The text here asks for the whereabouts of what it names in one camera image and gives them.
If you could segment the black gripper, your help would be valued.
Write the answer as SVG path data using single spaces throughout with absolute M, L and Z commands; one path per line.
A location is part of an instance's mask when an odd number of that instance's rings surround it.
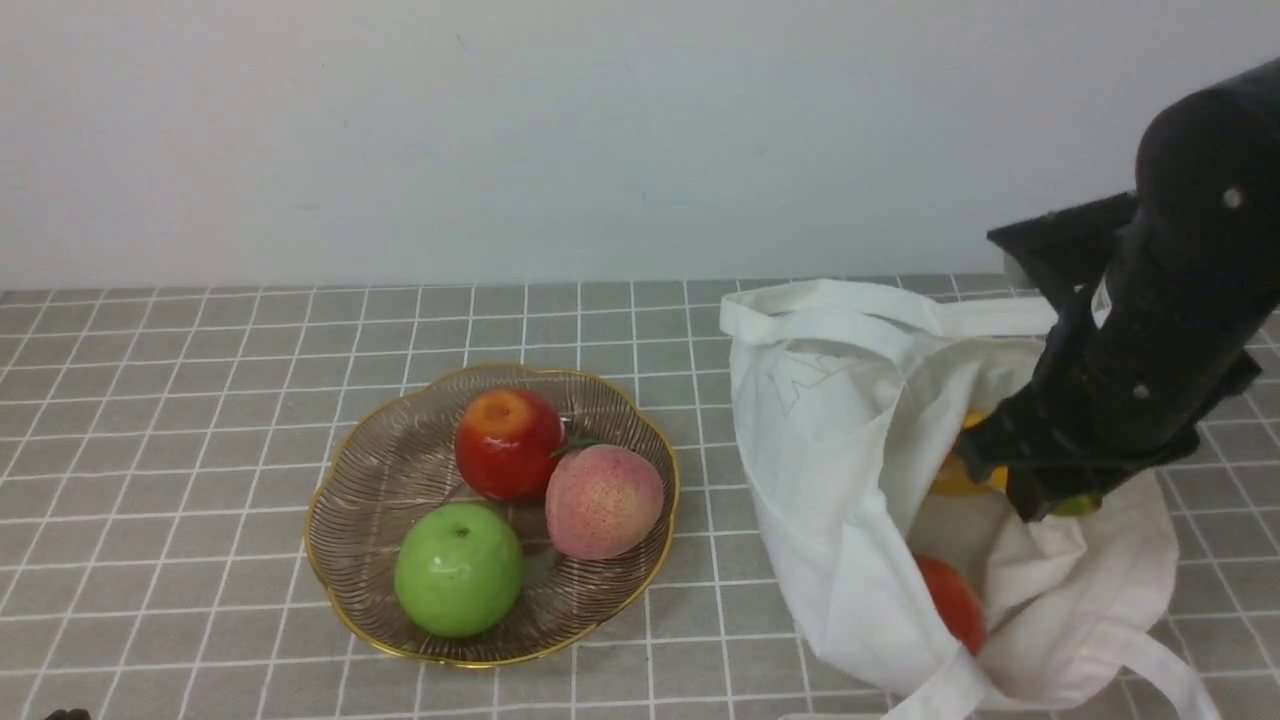
M 1129 192 L 988 232 L 1056 320 L 1030 380 L 954 450 L 975 483 L 1007 473 L 1021 520 L 1193 455 L 1197 423 L 1260 375 L 1263 236 L 1239 208 L 1210 219 L 1179 227 Z

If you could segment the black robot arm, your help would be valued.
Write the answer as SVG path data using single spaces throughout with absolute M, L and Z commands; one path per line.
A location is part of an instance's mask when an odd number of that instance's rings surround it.
M 972 479 L 1005 468 L 1039 521 L 1192 455 L 1197 423 L 1260 375 L 1245 346 L 1277 307 L 1277 63 L 1162 110 L 1130 193 L 987 237 L 1057 319 L 1029 383 L 957 437 Z

